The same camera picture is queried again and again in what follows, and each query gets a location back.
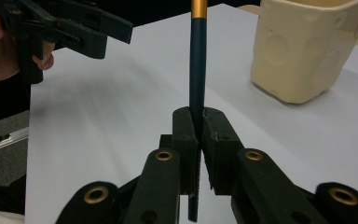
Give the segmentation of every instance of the textured ceramic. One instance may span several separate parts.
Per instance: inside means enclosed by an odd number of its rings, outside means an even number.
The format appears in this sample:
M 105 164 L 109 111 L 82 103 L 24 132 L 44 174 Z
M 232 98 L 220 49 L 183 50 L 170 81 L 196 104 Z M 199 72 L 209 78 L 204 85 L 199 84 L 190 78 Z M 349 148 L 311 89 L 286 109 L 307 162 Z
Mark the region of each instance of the textured ceramic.
M 252 81 L 301 104 L 337 80 L 358 39 L 358 0 L 262 0 Z

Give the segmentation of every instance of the beige pot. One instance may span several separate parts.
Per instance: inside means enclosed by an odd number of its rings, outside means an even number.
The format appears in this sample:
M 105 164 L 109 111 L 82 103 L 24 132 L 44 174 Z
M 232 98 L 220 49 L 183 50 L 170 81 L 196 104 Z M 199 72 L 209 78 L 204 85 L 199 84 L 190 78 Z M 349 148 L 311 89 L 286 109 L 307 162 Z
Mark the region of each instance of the beige pot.
M 358 0 L 262 0 L 252 81 L 301 104 L 337 80 L 358 39 Z

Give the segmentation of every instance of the gray floor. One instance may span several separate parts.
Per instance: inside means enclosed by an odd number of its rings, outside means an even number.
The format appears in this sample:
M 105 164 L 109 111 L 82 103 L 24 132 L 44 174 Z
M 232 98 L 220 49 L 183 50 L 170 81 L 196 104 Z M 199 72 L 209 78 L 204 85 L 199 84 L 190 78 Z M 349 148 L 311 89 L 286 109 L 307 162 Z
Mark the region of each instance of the gray floor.
M 29 111 L 0 120 L 0 135 L 28 127 Z M 0 149 L 0 186 L 6 186 L 26 174 L 28 140 Z

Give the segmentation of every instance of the white table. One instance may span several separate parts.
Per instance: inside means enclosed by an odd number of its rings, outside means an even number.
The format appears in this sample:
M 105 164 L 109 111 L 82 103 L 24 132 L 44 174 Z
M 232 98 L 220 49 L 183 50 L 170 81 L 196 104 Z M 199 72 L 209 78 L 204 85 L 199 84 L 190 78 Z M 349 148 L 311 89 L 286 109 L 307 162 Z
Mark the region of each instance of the white table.
M 358 189 L 358 47 L 328 92 L 285 105 L 249 76 L 257 16 L 220 5 L 208 12 L 206 106 L 226 113 L 246 147 L 266 151 L 311 192 L 336 181 Z M 188 105 L 190 15 L 134 29 L 130 45 L 112 39 L 106 58 L 68 49 L 33 85 L 26 223 L 54 223 L 75 192 L 102 180 L 119 187 L 142 172 L 172 112 Z M 228 197 L 209 190 L 202 167 L 199 223 L 235 223 Z M 186 196 L 180 223 L 186 220 Z

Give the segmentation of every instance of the gold metal band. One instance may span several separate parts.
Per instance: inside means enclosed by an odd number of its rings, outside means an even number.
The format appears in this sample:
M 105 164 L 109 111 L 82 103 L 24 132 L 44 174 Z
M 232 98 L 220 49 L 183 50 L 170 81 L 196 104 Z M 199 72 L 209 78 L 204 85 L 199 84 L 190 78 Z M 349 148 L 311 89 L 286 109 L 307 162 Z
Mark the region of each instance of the gold metal band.
M 208 7 L 208 0 L 192 0 L 191 1 L 191 19 L 205 18 Z

